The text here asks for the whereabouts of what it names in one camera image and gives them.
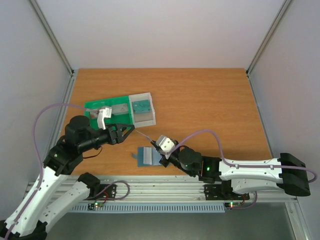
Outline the green plastic bin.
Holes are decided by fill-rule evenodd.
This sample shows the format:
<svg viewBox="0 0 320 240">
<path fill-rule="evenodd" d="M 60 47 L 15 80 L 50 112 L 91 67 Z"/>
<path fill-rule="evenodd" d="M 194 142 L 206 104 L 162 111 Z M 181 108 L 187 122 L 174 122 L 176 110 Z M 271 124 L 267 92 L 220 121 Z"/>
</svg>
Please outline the green plastic bin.
<svg viewBox="0 0 320 240">
<path fill-rule="evenodd" d="M 101 109 L 111 107 L 110 118 L 105 118 L 105 124 L 133 124 L 131 103 L 128 96 L 107 98 L 84 103 L 85 108 Z"/>
</svg>

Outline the teal leather card holder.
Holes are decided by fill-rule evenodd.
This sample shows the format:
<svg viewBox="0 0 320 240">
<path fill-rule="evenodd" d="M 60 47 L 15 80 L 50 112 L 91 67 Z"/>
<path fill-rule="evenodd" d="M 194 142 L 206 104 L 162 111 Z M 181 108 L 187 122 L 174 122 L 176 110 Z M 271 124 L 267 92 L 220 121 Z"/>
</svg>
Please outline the teal leather card holder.
<svg viewBox="0 0 320 240">
<path fill-rule="evenodd" d="M 161 166 L 162 156 L 154 147 L 140 146 L 136 153 L 131 154 L 131 157 L 136 160 L 139 168 Z"/>
</svg>

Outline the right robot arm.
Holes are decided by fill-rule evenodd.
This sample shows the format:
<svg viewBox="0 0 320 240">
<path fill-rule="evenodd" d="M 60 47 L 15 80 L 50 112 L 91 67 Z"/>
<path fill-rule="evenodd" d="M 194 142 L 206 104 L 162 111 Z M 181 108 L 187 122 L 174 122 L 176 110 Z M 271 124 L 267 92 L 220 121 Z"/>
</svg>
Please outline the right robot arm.
<svg viewBox="0 0 320 240">
<path fill-rule="evenodd" d="M 295 197 L 311 194 L 306 165 L 290 153 L 267 160 L 235 161 L 204 156 L 167 137 L 150 143 L 160 154 L 162 166 L 173 165 L 206 184 L 220 182 L 225 198 L 259 191 L 279 191 Z"/>
</svg>

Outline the white translucent plastic bin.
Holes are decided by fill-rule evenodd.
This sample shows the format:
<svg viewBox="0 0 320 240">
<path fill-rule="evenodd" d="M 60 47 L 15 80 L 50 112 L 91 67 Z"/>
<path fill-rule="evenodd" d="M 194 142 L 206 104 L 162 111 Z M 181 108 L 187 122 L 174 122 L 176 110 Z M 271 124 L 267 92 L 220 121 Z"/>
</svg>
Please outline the white translucent plastic bin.
<svg viewBox="0 0 320 240">
<path fill-rule="evenodd" d="M 150 92 L 128 96 L 131 118 L 135 128 L 156 125 L 156 113 Z"/>
</svg>

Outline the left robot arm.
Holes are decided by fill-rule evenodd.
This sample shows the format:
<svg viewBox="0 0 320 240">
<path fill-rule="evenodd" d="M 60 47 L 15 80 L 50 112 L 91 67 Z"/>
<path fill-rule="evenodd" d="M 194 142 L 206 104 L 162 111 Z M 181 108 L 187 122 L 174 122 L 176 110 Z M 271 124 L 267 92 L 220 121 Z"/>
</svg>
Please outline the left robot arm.
<svg viewBox="0 0 320 240">
<path fill-rule="evenodd" d="M 64 135 L 48 152 L 40 174 L 19 207 L 0 222 L 0 236 L 5 240 L 44 240 L 52 227 L 77 203 L 96 199 L 101 193 L 101 181 L 86 172 L 54 202 L 53 194 L 79 165 L 89 150 L 102 145 L 122 143 L 135 126 L 109 124 L 93 129 L 84 115 L 73 117 L 65 126 Z"/>
</svg>

